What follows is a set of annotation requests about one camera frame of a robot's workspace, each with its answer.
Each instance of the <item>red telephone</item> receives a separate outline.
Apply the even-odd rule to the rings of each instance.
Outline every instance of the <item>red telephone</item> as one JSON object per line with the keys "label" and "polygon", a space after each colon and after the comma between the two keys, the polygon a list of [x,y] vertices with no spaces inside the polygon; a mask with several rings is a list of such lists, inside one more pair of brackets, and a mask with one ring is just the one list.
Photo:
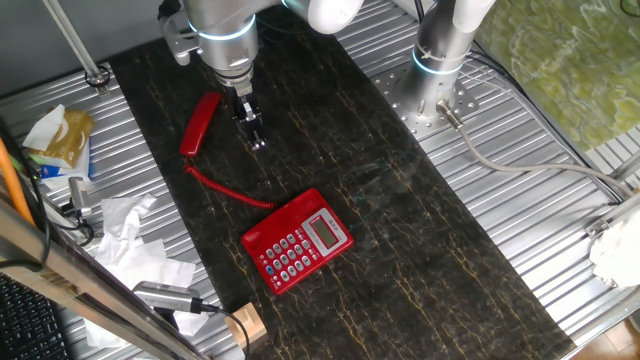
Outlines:
{"label": "red telephone", "polygon": [[322,198],[310,189],[242,236],[267,285],[289,290],[353,245],[353,238]]}

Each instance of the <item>dark marble board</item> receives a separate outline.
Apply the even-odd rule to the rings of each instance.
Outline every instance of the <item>dark marble board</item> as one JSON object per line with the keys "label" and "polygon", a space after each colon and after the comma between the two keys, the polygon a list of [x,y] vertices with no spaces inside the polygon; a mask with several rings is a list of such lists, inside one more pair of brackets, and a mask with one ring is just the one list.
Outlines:
{"label": "dark marble board", "polygon": [[315,187],[355,239],[280,297],[240,244],[269,211],[182,172],[178,146],[202,93],[218,89],[213,71],[197,56],[177,65],[164,40],[109,60],[223,305],[251,301],[267,327],[252,358],[555,359],[573,348],[335,38],[265,38],[253,84],[268,148],[250,150],[221,107],[194,164],[279,204]]}

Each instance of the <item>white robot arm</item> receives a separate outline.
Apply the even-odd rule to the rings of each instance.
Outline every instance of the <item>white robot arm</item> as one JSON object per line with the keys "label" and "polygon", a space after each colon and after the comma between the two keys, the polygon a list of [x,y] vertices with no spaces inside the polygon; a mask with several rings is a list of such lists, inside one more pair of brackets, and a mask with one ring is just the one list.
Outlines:
{"label": "white robot arm", "polygon": [[160,27],[169,49],[180,65],[190,61],[196,50],[215,71],[229,95],[238,127],[249,136],[254,150],[265,145],[262,116],[251,78],[253,60],[258,54],[255,14],[265,8],[286,6],[316,31],[333,34],[356,16],[363,0],[184,0],[190,34],[179,34],[173,16],[180,9],[178,0],[165,0],[160,6]]}

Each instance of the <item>white paper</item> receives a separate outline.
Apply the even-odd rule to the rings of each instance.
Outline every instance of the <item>white paper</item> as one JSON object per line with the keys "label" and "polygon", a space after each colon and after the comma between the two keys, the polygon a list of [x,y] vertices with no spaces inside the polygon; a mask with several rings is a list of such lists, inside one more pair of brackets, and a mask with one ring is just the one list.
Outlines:
{"label": "white paper", "polygon": [[[155,201],[151,195],[142,198],[102,200],[104,237],[95,259],[129,289],[141,281],[188,287],[193,280],[195,264],[168,259],[162,240],[145,244],[136,238],[140,217]],[[190,336],[204,325],[206,314],[175,312],[180,332]],[[126,342],[85,319],[89,346],[120,347]]]}
{"label": "white paper", "polygon": [[173,314],[180,333],[186,336],[195,335],[198,330],[209,320],[207,314],[192,314],[184,311],[176,311]]}
{"label": "white paper", "polygon": [[619,287],[640,285],[640,211],[606,230],[591,247],[593,273]]}
{"label": "white paper", "polygon": [[149,211],[155,201],[148,194],[144,197],[102,200],[104,236],[96,253],[98,262],[115,263],[133,248],[133,241],[140,229],[140,217]]}
{"label": "white paper", "polygon": [[60,129],[62,118],[64,118],[64,106],[58,105],[33,126],[22,145],[36,150],[47,150]]}

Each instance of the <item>metal pole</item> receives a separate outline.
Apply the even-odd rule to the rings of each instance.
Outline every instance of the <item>metal pole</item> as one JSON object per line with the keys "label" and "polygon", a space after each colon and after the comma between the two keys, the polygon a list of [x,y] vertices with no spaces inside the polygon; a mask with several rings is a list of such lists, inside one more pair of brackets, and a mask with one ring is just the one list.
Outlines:
{"label": "metal pole", "polygon": [[[89,79],[91,79],[92,82],[96,84],[104,82],[104,78],[100,73],[100,69],[93,61],[93,59],[91,59],[91,55],[89,55],[87,48],[84,47],[80,36],[78,36],[78,33],[73,28],[71,21],[69,21],[67,14],[62,9],[62,6],[60,6],[58,0],[42,0],[42,2],[47,7],[47,10],[49,10],[49,13],[51,14],[53,20],[55,20],[56,24],[58,24],[60,31],[62,31],[62,34],[67,39],[69,46],[71,46],[71,49],[73,49],[73,52],[78,57],[78,60],[80,60],[80,63],[82,64],[84,70],[87,72]],[[98,88],[98,91],[99,93],[104,94],[108,93],[109,90],[106,86],[104,86],[103,88]]]}
{"label": "metal pole", "polygon": [[[41,257],[44,234],[4,201],[0,201],[0,219],[0,257],[14,259],[16,251]],[[206,359],[77,244],[66,238],[51,242],[46,266],[37,274],[21,268],[2,271],[161,359],[175,355],[185,360]]]}
{"label": "metal pole", "polygon": [[611,177],[620,181],[625,181],[629,176],[638,171],[638,169],[640,169],[640,151],[631,155],[627,161],[615,169],[611,173]]}

